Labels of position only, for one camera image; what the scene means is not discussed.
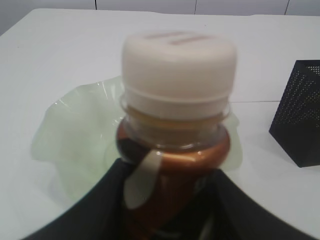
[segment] black mesh pen holder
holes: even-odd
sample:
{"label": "black mesh pen holder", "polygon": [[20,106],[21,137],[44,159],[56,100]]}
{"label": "black mesh pen holder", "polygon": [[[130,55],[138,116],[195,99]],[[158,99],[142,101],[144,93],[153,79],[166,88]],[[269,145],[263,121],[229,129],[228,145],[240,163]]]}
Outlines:
{"label": "black mesh pen holder", "polygon": [[270,134],[299,167],[320,165],[320,60],[297,60]]}

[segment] bottle neck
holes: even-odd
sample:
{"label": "bottle neck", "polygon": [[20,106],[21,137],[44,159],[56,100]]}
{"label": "bottle neck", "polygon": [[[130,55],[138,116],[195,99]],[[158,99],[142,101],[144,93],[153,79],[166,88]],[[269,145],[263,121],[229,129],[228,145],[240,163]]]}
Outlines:
{"label": "bottle neck", "polygon": [[124,128],[128,136],[144,146],[184,152],[206,149],[219,143],[226,134],[221,113],[201,120],[177,121],[145,115],[126,108]]}

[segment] brown liquid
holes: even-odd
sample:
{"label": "brown liquid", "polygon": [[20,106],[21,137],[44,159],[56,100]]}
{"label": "brown liquid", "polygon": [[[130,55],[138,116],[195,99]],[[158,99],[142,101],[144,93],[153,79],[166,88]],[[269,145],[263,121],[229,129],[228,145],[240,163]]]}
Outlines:
{"label": "brown liquid", "polygon": [[[177,136],[172,135],[172,139],[174,143],[186,143],[186,139],[192,138],[194,131],[182,131]],[[149,136],[157,138],[159,134],[170,142],[170,134],[164,134],[162,131],[156,131],[155,135]],[[143,140],[133,140],[133,133],[126,128],[124,121],[121,122],[117,131],[117,146],[124,160],[138,166],[146,156],[150,158],[153,152],[161,155],[152,193],[142,205],[134,209],[124,207],[123,239],[187,239],[184,231],[201,222],[201,219],[195,219],[197,210],[184,214],[185,217],[179,220],[179,225],[185,226],[181,229],[174,229],[170,223],[174,222],[177,216],[182,216],[185,209],[191,209],[189,206],[199,199],[197,194],[204,186],[206,176],[226,159],[230,149],[228,132],[222,125],[218,125],[215,134],[218,134],[218,137],[207,141],[205,147],[199,145],[184,150],[159,149],[157,146],[144,144]],[[200,230],[195,229],[193,232],[201,232],[201,228],[202,226]]]}

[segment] green glass bowl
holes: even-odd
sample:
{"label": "green glass bowl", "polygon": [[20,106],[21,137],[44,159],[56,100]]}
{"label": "green glass bowl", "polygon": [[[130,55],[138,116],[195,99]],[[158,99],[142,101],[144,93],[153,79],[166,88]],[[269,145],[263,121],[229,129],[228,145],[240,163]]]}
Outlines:
{"label": "green glass bowl", "polygon": [[[67,195],[81,199],[119,157],[116,129],[125,113],[120,107],[121,77],[82,85],[67,93],[45,112],[35,134],[31,154],[55,165]],[[231,151],[221,166],[239,166],[242,151],[238,119],[232,113],[224,121],[231,136]]]}

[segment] plastic bottle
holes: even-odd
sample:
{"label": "plastic bottle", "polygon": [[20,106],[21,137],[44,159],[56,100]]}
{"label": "plastic bottle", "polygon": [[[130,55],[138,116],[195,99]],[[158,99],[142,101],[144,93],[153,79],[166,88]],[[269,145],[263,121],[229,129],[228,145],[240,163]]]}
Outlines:
{"label": "plastic bottle", "polygon": [[117,130],[123,161],[135,166],[123,189],[123,239],[212,239],[206,176],[230,149],[220,123],[236,68],[228,40],[184,31],[134,34],[123,47]]}

